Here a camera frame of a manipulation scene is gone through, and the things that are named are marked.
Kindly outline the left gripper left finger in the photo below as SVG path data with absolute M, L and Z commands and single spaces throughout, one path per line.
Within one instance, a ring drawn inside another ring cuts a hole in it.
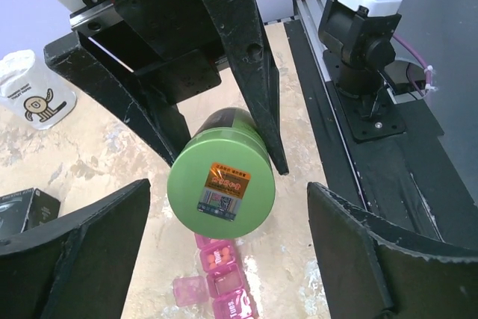
M 1 240 L 1 317 L 120 318 L 149 206 L 139 179 Z

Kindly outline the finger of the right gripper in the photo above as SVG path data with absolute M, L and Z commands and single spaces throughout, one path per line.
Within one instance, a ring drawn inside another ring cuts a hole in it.
M 92 40 L 72 32 L 45 45 L 43 54 L 50 70 L 111 112 L 168 165 L 191 139 L 178 107 L 142 86 L 133 72 Z
M 256 0 L 202 0 L 229 67 L 267 151 L 281 175 L 289 173 L 279 115 L 279 71 Z

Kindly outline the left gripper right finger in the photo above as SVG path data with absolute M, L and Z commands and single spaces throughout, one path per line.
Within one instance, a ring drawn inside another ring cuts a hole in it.
M 309 226 L 332 318 L 476 318 L 477 252 L 424 237 L 322 184 Z

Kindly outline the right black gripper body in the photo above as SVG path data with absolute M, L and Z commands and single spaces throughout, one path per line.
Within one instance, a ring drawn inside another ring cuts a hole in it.
M 202 0 L 83 0 L 73 31 L 129 66 L 138 86 L 175 105 L 221 83 L 226 54 Z

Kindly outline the green lidded pill bottle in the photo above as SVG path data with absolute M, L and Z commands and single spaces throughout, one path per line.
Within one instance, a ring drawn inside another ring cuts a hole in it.
M 234 239 L 269 216 L 276 186 L 267 148 L 248 111 L 223 108 L 202 124 L 171 166 L 167 197 L 189 230 Z

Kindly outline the pink weekly pill organizer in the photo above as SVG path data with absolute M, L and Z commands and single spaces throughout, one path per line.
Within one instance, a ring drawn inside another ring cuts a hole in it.
M 257 318 L 234 241 L 199 234 L 194 237 L 205 274 L 173 280 L 176 305 L 185 307 L 211 301 L 215 318 Z

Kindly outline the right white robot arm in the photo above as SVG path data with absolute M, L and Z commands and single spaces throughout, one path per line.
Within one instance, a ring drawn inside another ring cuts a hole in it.
M 378 93 L 395 59 L 402 0 L 327 0 L 318 37 L 341 60 L 348 96 Z M 47 67 L 83 90 L 172 164 L 190 140 L 178 103 L 220 83 L 228 62 L 277 171 L 279 72 L 256 0 L 82 0 Z

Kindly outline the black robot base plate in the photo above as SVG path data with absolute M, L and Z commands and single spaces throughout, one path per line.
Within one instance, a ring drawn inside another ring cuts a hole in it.
M 301 22 L 288 22 L 285 30 L 329 188 L 412 232 L 475 250 L 477 205 L 424 102 L 398 105 L 405 133 L 356 143 L 333 88 L 320 77 Z

